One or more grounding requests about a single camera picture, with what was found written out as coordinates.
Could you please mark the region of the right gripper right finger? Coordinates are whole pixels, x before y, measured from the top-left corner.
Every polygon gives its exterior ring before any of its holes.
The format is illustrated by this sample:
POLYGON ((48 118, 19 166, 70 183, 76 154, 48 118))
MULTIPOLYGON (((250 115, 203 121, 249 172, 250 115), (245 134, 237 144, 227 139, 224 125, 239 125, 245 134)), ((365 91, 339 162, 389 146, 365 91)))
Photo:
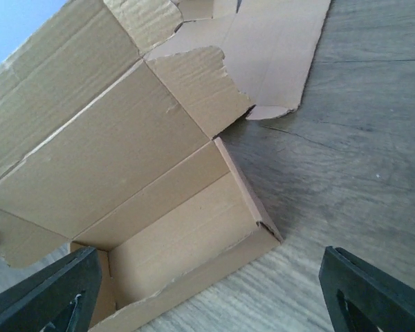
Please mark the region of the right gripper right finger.
POLYGON ((347 250, 325 248, 319 280, 334 331, 415 331, 415 289, 347 250))

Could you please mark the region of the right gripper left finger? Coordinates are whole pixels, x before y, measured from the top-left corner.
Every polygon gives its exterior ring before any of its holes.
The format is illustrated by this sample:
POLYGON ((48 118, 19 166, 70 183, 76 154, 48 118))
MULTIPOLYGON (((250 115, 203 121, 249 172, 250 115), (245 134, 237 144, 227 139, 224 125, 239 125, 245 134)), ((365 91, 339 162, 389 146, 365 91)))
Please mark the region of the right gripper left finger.
POLYGON ((0 331, 88 331, 102 281, 84 247, 0 293, 0 331))

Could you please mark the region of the cardboard box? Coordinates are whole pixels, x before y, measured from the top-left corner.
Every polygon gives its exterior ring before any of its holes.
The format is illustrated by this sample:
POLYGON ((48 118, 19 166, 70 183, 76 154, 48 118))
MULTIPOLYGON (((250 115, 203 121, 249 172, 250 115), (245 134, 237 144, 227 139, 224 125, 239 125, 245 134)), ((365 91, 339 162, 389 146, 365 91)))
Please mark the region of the cardboard box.
POLYGON ((251 106, 171 1, 69 1, 0 64, 0 256, 93 246, 92 331, 135 331, 281 243, 220 133, 251 106))

